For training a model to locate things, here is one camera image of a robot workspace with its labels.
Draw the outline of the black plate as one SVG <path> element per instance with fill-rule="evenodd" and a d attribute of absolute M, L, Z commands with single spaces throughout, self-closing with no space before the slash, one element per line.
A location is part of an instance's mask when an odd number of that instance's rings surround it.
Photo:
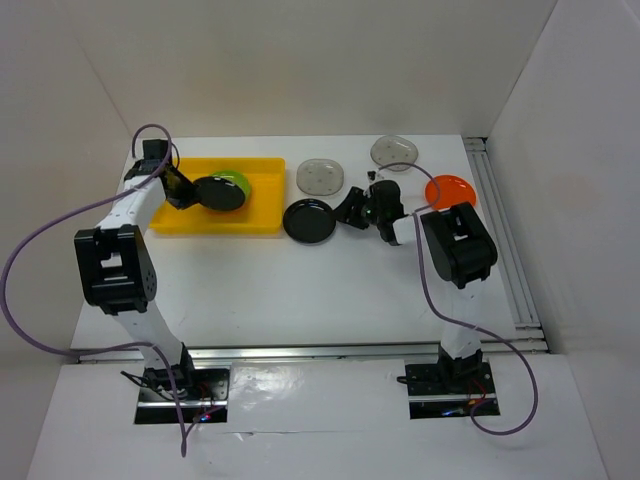
<path fill-rule="evenodd" d="M 248 199 L 248 194 L 238 184 L 223 177 L 201 177 L 194 181 L 194 185 L 198 202 L 209 210 L 235 211 Z"/>
<path fill-rule="evenodd" d="M 335 231 L 333 209 L 318 199 L 302 199 L 293 202 L 283 214 L 282 225 L 286 234 L 302 244 L 318 244 L 327 240 Z"/>

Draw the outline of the green plate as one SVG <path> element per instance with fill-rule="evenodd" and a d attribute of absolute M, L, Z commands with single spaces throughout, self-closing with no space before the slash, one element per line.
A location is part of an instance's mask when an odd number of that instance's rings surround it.
<path fill-rule="evenodd" d="M 214 210 L 230 212 L 241 209 L 249 200 L 251 185 L 248 178 L 234 170 L 219 171 L 211 174 L 212 200 Z"/>

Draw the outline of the orange plate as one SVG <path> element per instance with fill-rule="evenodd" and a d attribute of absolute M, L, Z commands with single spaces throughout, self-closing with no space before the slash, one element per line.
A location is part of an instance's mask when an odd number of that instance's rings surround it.
<path fill-rule="evenodd" d="M 448 209 L 452 206 L 469 203 L 477 204 L 477 195 L 473 186 L 455 175 L 438 175 L 430 180 L 424 191 L 425 199 L 436 210 Z"/>

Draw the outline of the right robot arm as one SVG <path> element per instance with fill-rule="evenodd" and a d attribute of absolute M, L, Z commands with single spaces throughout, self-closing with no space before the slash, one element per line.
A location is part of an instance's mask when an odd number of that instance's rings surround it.
<path fill-rule="evenodd" d="M 462 202 L 445 210 L 408 214 L 399 185 L 380 180 L 366 190 L 351 188 L 335 217 L 360 230 L 376 227 L 392 246 L 415 243 L 419 260 L 428 255 L 439 278 L 459 294 L 454 313 L 440 316 L 446 327 L 438 347 L 436 379 L 444 390 L 460 391 L 480 371 L 483 357 L 478 328 L 464 318 L 464 309 L 477 298 L 498 260 L 497 247 L 474 207 Z M 413 240 L 409 227 L 414 228 Z"/>

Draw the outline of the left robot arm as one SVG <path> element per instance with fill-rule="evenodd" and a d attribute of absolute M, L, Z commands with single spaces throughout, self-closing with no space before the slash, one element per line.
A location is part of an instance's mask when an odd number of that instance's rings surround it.
<path fill-rule="evenodd" d="M 86 302 L 140 344 L 143 383 L 184 399 L 196 390 L 198 376 L 156 304 L 158 279 L 144 242 L 165 200 L 188 198 L 189 181 L 174 167 L 172 150 L 167 140 L 145 140 L 143 158 L 125 175 L 129 194 L 116 200 L 96 227 L 78 231 L 74 247 Z"/>

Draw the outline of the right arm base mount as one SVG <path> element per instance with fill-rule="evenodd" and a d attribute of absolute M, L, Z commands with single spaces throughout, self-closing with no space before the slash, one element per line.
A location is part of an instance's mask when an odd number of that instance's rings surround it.
<path fill-rule="evenodd" d="M 411 420 L 499 416 L 500 407 L 492 370 L 483 362 L 480 370 L 446 383 L 436 364 L 407 364 L 396 382 L 406 388 Z"/>

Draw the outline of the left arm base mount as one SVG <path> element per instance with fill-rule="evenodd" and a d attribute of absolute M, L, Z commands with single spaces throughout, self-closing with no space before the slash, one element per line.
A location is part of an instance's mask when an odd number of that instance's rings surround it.
<path fill-rule="evenodd" d="M 186 425 L 193 423 L 221 424 L 228 418 L 230 368 L 217 367 L 194 371 L 194 385 L 179 387 L 178 398 Z M 172 392 L 151 388 L 138 375 L 121 371 L 120 374 L 138 388 L 134 423 L 136 425 L 177 424 Z"/>

